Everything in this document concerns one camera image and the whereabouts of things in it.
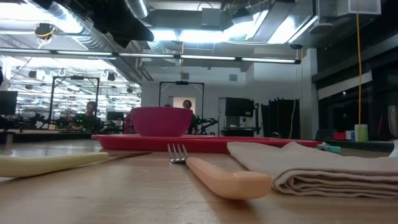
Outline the white and green container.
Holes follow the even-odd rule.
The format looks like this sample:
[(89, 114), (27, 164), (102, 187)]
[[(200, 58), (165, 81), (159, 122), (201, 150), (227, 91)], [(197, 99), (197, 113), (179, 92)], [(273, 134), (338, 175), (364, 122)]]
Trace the white and green container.
[(367, 124), (355, 124), (354, 126), (355, 141), (367, 142), (369, 141), (368, 126)]

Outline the spoon with teal handle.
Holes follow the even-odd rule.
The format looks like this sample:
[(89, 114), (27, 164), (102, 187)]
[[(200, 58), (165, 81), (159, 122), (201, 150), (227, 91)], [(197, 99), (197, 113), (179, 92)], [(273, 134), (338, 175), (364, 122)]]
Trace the spoon with teal handle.
[(337, 154), (341, 152), (341, 148), (339, 146), (331, 146), (325, 142), (322, 142), (321, 144), (317, 145), (316, 148), (322, 151), (332, 152)]

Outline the black gantry frame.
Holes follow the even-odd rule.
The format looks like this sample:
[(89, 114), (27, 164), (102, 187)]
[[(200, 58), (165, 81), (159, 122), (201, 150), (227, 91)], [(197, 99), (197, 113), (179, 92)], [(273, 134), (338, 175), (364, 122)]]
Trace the black gantry frame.
[(174, 81), (174, 82), (170, 82), (170, 81), (162, 81), (162, 82), (159, 82), (158, 106), (160, 106), (161, 94), (162, 94), (162, 92), (163, 92), (164, 90), (166, 90), (167, 87), (168, 87), (168, 86), (167, 86), (167, 87), (165, 87), (165, 88), (162, 88), (162, 85), (163, 85), (164, 83), (168, 84), (168, 86), (169, 86), (170, 84), (174, 84), (174, 85), (201, 85), (201, 86), (202, 86), (202, 90), (199, 90), (199, 92), (201, 93), (201, 103), (202, 103), (202, 105), (201, 105), (201, 119), (204, 119), (205, 83), (203, 83), (203, 82), (188, 82), (188, 81), (183, 81), (183, 80)]
[(52, 112), (53, 112), (53, 98), (55, 94), (55, 88), (58, 87), (64, 80), (66, 79), (71, 79), (71, 80), (84, 80), (84, 79), (89, 79), (89, 80), (96, 80), (96, 85), (93, 85), (96, 91), (95, 94), (95, 103), (98, 104), (98, 96), (99, 96), (99, 90), (100, 90), (100, 78), (98, 77), (84, 77), (83, 75), (71, 75), (71, 76), (53, 76), (52, 77), (52, 88), (50, 92), (50, 106), (49, 106), (49, 115), (47, 118), (47, 121), (52, 120)]

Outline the silver ventilation duct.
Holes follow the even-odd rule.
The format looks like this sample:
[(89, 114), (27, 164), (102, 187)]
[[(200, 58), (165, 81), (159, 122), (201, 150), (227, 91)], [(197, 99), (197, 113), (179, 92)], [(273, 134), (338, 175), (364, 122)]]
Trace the silver ventilation duct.
[[(115, 52), (116, 47), (109, 39), (93, 25), (85, 22), (76, 14), (64, 8), (63, 6), (53, 2), (48, 9), (40, 6), (34, 0), (24, 0), (27, 4), (35, 6), (42, 12), (52, 16), (56, 22), (66, 22), (68, 25), (81, 28), (80, 33), (75, 33), (72, 38), (80, 45), (84, 46), (90, 52)], [(150, 76), (142, 68), (136, 67), (134, 59), (124, 59), (117, 57), (114, 60), (107, 60), (111, 65), (121, 73), (121, 75), (130, 82), (141, 83), (143, 80), (150, 81)]]
[(150, 6), (147, 0), (124, 0), (133, 16), (138, 19), (147, 17), (150, 13)]

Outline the black curtain panels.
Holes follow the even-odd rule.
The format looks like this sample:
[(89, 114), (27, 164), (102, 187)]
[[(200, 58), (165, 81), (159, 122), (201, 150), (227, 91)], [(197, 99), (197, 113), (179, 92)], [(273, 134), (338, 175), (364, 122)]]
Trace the black curtain panels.
[(264, 137), (300, 139), (300, 101), (277, 98), (261, 105)]

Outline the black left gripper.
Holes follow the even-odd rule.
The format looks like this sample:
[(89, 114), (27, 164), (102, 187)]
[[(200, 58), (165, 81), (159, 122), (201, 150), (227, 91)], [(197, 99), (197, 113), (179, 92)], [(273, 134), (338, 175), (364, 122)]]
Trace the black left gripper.
[(132, 15), (126, 0), (62, 0), (62, 4), (82, 19), (90, 20), (122, 48), (132, 40), (154, 40), (153, 33)]

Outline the dark background table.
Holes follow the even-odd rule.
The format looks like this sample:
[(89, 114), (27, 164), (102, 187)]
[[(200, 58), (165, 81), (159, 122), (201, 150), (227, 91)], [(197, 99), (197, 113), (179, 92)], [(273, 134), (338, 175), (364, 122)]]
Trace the dark background table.
[(260, 130), (256, 127), (224, 127), (221, 133), (223, 136), (254, 137)]

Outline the beige cloth napkin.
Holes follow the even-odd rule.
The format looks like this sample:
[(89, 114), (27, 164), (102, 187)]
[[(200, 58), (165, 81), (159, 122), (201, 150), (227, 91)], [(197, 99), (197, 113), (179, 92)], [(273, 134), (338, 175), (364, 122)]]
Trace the beige cloth napkin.
[(283, 194), (398, 199), (398, 158), (341, 156), (295, 142), (229, 144), (228, 151), (248, 170), (271, 176)]

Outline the black computer monitor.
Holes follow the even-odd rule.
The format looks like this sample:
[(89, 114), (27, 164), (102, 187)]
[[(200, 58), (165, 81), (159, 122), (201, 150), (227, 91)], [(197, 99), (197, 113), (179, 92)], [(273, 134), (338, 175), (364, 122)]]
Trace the black computer monitor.
[(17, 91), (0, 91), (0, 115), (15, 115)]

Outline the person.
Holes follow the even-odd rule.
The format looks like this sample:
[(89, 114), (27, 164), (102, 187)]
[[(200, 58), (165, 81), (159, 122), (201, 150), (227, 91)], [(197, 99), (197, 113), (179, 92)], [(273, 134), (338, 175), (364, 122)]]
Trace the person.
[[(192, 108), (192, 102), (190, 100), (185, 100), (183, 102), (183, 107), (185, 109), (190, 110)], [(188, 128), (188, 134), (193, 134), (193, 129), (194, 129), (194, 124), (195, 124), (195, 115), (192, 114), (192, 118), (191, 118), (191, 122), (190, 122), (190, 126)]]
[(68, 128), (76, 131), (99, 131), (102, 128), (102, 123), (101, 120), (95, 116), (96, 109), (96, 102), (89, 101), (86, 105), (86, 112), (76, 114)]

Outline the black wall screen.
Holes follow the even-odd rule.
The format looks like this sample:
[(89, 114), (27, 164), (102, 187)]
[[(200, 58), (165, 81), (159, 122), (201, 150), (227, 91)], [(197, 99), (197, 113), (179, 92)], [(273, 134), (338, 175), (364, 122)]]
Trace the black wall screen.
[(225, 115), (253, 117), (254, 100), (247, 98), (226, 98)]

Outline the fork with peach handle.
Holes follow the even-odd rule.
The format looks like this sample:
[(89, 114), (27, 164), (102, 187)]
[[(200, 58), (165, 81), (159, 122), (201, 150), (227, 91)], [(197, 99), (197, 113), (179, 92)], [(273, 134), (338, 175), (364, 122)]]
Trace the fork with peach handle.
[(185, 146), (167, 144), (170, 162), (184, 164), (214, 194), (229, 200), (250, 200), (265, 197), (271, 192), (272, 179), (253, 171), (229, 172), (220, 166), (190, 157)]

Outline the magenta plastic bowl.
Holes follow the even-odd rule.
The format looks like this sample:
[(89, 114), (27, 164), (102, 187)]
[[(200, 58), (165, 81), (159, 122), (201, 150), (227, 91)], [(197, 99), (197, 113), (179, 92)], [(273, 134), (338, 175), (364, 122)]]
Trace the magenta plastic bowl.
[(134, 129), (144, 137), (183, 136), (192, 117), (192, 110), (176, 107), (139, 107), (131, 110)]

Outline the grey ceiling box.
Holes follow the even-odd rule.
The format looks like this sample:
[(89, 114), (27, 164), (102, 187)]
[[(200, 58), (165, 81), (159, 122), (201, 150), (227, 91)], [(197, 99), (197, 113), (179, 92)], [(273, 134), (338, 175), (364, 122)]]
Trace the grey ceiling box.
[(221, 11), (214, 8), (201, 9), (201, 25), (208, 27), (219, 27), (221, 24)]

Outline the red plastic tray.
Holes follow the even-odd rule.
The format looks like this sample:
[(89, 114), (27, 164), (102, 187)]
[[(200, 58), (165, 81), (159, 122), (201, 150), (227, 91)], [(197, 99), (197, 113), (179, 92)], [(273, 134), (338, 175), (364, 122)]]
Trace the red plastic tray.
[(263, 144), (273, 147), (284, 147), (295, 142), (306, 147), (317, 147), (320, 141), (262, 138), (262, 137), (231, 137), (231, 136), (202, 136), (184, 135), (181, 137), (144, 137), (138, 134), (94, 135), (103, 149), (117, 149), (127, 151), (166, 152), (167, 146), (185, 147), (188, 152), (227, 154), (229, 144), (243, 146)]

